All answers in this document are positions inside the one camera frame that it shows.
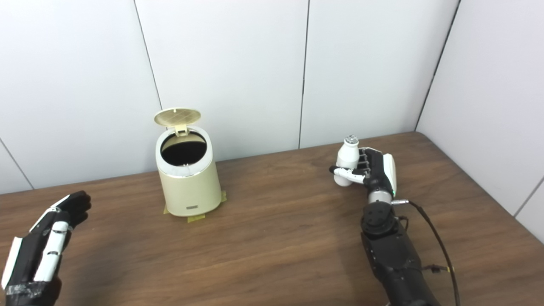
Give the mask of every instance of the open lid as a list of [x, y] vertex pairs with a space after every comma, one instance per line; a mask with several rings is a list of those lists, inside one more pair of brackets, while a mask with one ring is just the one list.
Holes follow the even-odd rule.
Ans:
[[187, 136], [189, 131], [187, 125], [197, 122], [200, 119], [200, 112], [190, 108], [167, 108], [155, 115], [155, 122], [166, 127], [173, 127], [176, 136]]

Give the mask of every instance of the trash can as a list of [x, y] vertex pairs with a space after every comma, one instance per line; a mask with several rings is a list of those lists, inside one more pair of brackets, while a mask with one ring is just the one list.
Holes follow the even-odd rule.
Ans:
[[179, 217], [197, 216], [221, 203], [221, 186], [212, 143], [197, 110], [169, 108], [155, 115], [168, 129], [157, 140], [155, 157], [168, 211]]

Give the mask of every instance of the black cable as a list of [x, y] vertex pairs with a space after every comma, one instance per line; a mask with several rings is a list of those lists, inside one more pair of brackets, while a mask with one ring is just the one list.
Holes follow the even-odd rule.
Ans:
[[409, 222], [408, 217], [406, 217], [406, 216], [398, 216], [398, 218], [399, 218], [399, 220], [404, 220], [404, 221], [406, 221], [406, 225], [404, 226], [404, 230], [405, 230], [405, 231], [408, 231], [408, 222]]
[[428, 225], [431, 227], [432, 232], [435, 234], [436, 239], [438, 240], [438, 243], [440, 244], [440, 248], [442, 248], [442, 252], [444, 253], [444, 257], [446, 258], [446, 262], [448, 263], [449, 273], [452, 277], [452, 284], [453, 284], [453, 294], [455, 296], [455, 305], [461, 306], [461, 298], [459, 297], [459, 288], [457, 287], [457, 279], [455, 278], [455, 271], [453, 270], [452, 261], [449, 258], [448, 251], [446, 251], [446, 247], [444, 246], [444, 243], [442, 242], [442, 239], [440, 239], [440, 235], [438, 234], [438, 231], [436, 231], [435, 226], [432, 224], [431, 219], [427, 215], [427, 213], [423, 210], [423, 208], [416, 203], [412, 201], [408, 201], [410, 205], [416, 208], [416, 210], [421, 214], [423, 219], [427, 221]]

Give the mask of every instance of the robotic hand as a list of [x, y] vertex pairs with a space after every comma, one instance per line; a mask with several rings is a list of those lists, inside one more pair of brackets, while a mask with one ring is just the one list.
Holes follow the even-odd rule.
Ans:
[[374, 276], [385, 288], [389, 305], [440, 306], [423, 278], [421, 259], [395, 215], [395, 204], [412, 204], [431, 226], [448, 261], [456, 305], [460, 305], [453, 267], [430, 219], [413, 202], [393, 200], [397, 189], [393, 157], [372, 148], [357, 148], [357, 144], [355, 136], [346, 138], [338, 152], [337, 165], [329, 171], [335, 174], [335, 181], [341, 186], [356, 182], [368, 190], [368, 205], [361, 219], [361, 239]]
[[2, 275], [7, 306], [53, 306], [59, 297], [58, 270], [71, 231], [85, 221], [91, 198], [84, 191], [51, 205], [24, 238], [15, 237]]

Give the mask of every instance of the bottle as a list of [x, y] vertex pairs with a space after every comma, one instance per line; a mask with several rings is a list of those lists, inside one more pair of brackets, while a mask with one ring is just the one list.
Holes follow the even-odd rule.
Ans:
[[[344, 144], [338, 151], [338, 157], [336, 157], [336, 166], [342, 168], [357, 168], [359, 163], [359, 140], [355, 135], [349, 135], [344, 139]], [[352, 184], [348, 179], [335, 175], [335, 182], [340, 186], [349, 186]]]

